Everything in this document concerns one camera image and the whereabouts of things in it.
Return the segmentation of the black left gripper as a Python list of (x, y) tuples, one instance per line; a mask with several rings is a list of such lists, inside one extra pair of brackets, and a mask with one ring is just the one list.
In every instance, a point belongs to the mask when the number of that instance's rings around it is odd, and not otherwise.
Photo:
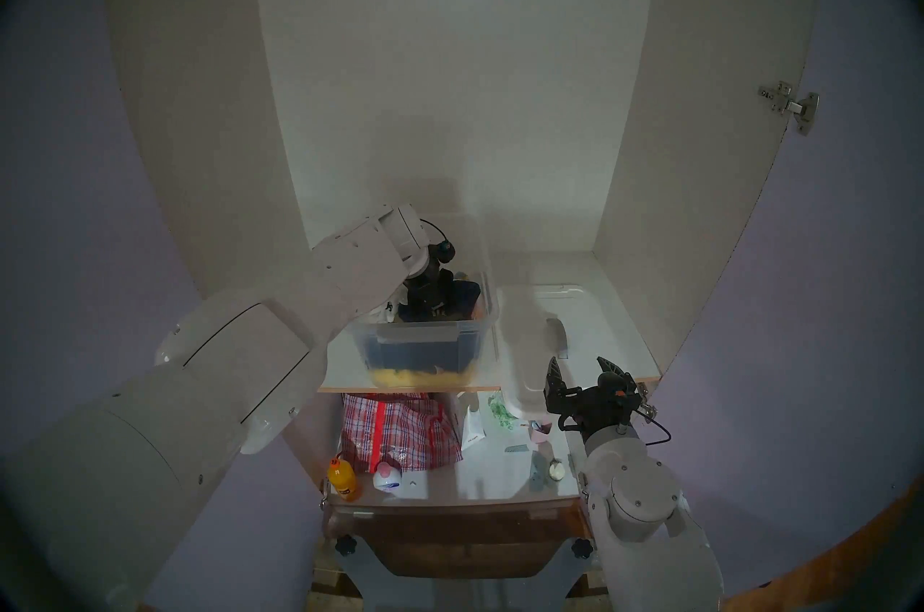
[(423, 271), (405, 282), (404, 320), (450, 318), (456, 313), (455, 276), (436, 257), (429, 257)]

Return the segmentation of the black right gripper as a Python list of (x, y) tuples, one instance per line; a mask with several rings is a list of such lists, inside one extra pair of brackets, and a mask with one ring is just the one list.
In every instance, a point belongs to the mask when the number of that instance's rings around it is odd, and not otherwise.
[(597, 363), (601, 369), (597, 386), (582, 389), (567, 388), (558, 359), (552, 356), (549, 360), (543, 398), (549, 413), (559, 413), (561, 431), (579, 432), (583, 437), (610, 427), (618, 435), (628, 432), (631, 414), (643, 397), (629, 373), (602, 356)]

